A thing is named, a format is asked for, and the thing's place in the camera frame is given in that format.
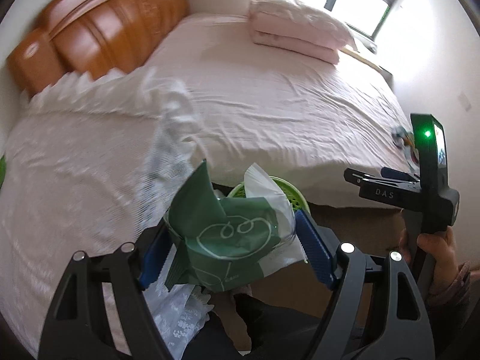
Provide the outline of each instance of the green bag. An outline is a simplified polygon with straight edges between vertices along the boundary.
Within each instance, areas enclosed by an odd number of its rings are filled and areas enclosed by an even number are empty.
[[[2,188],[3,180],[5,180],[5,172],[7,171],[7,164],[5,162],[5,156],[0,158],[0,188]]]
[[[281,240],[265,198],[217,199],[205,161],[175,195],[165,220],[177,247],[169,290],[191,283],[221,292],[263,278],[258,261]]]

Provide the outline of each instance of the lace fabric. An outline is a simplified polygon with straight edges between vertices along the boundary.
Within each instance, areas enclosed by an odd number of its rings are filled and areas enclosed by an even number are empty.
[[[97,81],[70,73],[24,110],[0,192],[0,311],[33,356],[72,254],[111,253],[163,216],[192,171],[197,120],[184,85],[154,68]],[[166,291],[173,255],[144,296],[179,360],[212,306],[192,285]],[[111,286],[104,290],[114,342],[128,353]]]

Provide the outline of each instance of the wall outlet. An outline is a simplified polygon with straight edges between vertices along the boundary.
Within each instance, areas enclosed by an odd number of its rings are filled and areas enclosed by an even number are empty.
[[[457,98],[458,98],[458,102],[465,109],[465,111],[468,112],[472,109],[472,103],[470,102],[469,98],[464,93],[464,91],[460,92]]]

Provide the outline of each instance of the person's fingers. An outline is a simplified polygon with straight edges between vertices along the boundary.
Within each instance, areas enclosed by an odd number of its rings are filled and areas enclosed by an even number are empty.
[[[400,233],[400,240],[398,242],[398,251],[402,254],[407,265],[410,264],[411,255],[409,250],[409,233],[406,229],[403,229]]]
[[[435,257],[437,262],[442,262],[451,257],[451,250],[447,242],[435,234],[420,234],[417,238],[417,245],[426,253]]]
[[[447,231],[445,233],[445,241],[448,246],[455,247],[455,237],[453,236],[453,230],[450,226],[447,227]]]

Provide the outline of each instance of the wooden headboard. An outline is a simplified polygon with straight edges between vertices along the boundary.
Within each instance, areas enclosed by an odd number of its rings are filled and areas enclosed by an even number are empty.
[[[31,96],[70,71],[93,79],[112,68],[129,73],[187,14],[187,0],[53,0],[8,67]]]

